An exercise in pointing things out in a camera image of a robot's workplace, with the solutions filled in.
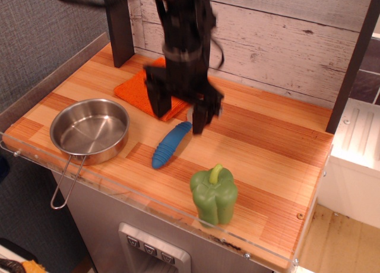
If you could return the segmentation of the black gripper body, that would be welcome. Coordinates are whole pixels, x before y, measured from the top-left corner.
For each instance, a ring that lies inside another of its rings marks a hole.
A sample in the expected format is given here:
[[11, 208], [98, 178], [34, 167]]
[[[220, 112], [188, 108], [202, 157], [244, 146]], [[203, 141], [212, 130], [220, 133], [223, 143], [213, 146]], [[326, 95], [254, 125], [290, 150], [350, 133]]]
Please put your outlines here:
[[176, 62], [168, 58], [163, 65], [146, 65], [147, 81], [161, 82], [171, 95], [190, 104], [218, 105], [224, 95], [208, 80], [210, 53], [202, 52], [201, 56], [190, 62]]

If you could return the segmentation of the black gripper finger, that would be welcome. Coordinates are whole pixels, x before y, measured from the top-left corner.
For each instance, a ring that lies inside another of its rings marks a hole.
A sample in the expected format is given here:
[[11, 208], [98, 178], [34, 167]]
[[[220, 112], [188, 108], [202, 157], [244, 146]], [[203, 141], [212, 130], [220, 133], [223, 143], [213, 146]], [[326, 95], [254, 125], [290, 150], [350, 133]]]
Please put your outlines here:
[[192, 113], [192, 128], [194, 135], [200, 135], [206, 125], [210, 124], [214, 116], [219, 115], [218, 105], [195, 104]]
[[171, 95], [161, 82], [147, 81], [145, 84], [153, 113], [158, 118], [163, 117], [172, 108]]

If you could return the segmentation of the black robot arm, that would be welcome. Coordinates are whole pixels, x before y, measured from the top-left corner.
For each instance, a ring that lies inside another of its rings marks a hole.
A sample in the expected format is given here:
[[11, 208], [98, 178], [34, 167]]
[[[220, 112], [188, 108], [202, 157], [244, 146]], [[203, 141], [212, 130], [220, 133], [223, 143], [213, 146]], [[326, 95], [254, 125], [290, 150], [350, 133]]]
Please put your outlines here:
[[194, 107], [193, 133], [201, 134], [219, 114], [223, 95], [208, 80], [212, 29], [210, 0], [155, 0], [164, 31], [165, 66], [146, 66], [145, 84], [153, 113], [161, 118], [176, 97]]

